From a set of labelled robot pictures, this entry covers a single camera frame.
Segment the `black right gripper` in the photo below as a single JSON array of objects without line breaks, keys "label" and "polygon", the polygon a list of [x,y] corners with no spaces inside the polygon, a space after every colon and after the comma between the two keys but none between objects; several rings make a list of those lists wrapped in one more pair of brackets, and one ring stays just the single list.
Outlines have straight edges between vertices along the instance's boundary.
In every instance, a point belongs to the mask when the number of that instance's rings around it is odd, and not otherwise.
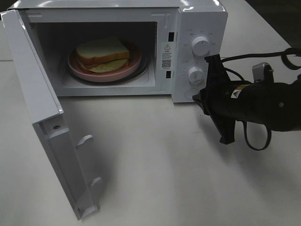
[{"label": "black right gripper", "polygon": [[[206,115],[232,117],[228,108],[232,92],[240,85],[249,84],[249,81],[232,81],[218,54],[207,56],[205,60],[208,63],[206,87],[193,95],[192,99]],[[273,72],[266,62],[252,67],[254,82],[274,82]]]}]

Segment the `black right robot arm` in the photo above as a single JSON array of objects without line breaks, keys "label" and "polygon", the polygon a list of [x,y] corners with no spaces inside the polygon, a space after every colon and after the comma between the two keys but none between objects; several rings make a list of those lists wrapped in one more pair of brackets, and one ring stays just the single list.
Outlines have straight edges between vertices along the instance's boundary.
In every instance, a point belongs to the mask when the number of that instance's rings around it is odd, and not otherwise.
[{"label": "black right robot arm", "polygon": [[206,87],[193,97],[214,122],[226,120],[263,124],[273,131],[301,129],[301,78],[274,82],[269,66],[262,81],[232,81],[219,55],[207,56]]}]

